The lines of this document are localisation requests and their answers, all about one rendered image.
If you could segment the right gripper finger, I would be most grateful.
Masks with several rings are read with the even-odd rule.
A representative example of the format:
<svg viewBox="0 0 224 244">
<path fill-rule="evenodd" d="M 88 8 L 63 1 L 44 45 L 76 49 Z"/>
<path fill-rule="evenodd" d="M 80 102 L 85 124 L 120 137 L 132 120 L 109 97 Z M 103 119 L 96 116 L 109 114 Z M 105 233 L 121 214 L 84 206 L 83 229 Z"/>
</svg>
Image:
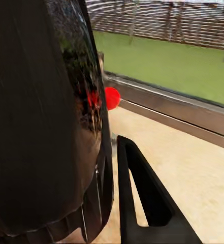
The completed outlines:
<svg viewBox="0 0 224 244">
<path fill-rule="evenodd" d="M 117 138 L 121 244 L 203 244 L 136 143 Z M 137 224 L 129 169 L 149 227 Z"/>
</svg>

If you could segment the electric kettle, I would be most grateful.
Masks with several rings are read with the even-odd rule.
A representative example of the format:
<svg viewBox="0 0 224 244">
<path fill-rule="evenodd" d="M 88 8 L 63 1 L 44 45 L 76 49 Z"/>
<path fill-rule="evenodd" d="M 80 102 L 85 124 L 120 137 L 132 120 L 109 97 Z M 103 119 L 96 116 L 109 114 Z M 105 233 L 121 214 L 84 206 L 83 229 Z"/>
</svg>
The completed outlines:
<svg viewBox="0 0 224 244">
<path fill-rule="evenodd" d="M 0 244 L 90 244 L 114 201 L 85 0 L 0 0 Z"/>
</svg>

